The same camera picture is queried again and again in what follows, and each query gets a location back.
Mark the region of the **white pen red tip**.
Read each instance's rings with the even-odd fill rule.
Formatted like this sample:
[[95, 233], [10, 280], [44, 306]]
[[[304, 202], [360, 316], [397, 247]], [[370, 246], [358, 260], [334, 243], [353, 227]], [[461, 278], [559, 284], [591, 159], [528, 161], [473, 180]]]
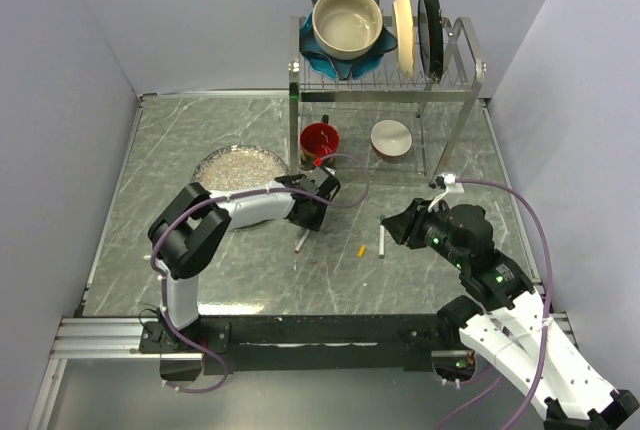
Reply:
[[308, 239], [310, 233], [311, 233], [310, 230], [306, 230], [303, 233], [303, 235], [301, 236], [301, 238], [299, 239], [299, 241], [297, 242], [297, 244], [296, 244], [296, 246], [294, 248], [294, 253], [295, 254], [299, 254], [300, 253], [300, 251], [301, 251], [302, 247], [304, 246], [306, 240]]

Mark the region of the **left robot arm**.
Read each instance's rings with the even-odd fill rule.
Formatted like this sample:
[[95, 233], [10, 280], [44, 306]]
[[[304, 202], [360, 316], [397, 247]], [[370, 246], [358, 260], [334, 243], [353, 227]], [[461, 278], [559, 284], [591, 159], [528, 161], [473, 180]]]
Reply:
[[324, 167], [231, 192], [186, 185], [147, 232], [150, 263], [161, 284], [160, 339], [179, 352], [200, 342], [199, 275], [226, 233], [273, 220], [317, 231], [340, 189], [338, 178]]

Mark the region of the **white pen green tip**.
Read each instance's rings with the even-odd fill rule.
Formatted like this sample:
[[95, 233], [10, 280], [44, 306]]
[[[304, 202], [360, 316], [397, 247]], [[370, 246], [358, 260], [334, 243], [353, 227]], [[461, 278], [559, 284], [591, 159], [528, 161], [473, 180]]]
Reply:
[[379, 225], [379, 238], [378, 238], [378, 257], [380, 259], [385, 258], [385, 228], [382, 223]]

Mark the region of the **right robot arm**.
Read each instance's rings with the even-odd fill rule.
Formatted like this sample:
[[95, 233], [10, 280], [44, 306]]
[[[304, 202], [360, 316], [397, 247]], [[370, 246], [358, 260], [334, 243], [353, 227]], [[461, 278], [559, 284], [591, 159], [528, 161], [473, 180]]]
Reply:
[[639, 409], [581, 355], [520, 266], [494, 244], [482, 207], [415, 199], [382, 220], [394, 242], [430, 248], [455, 267], [465, 295], [438, 312], [439, 340], [486, 359], [546, 429], [617, 429]]

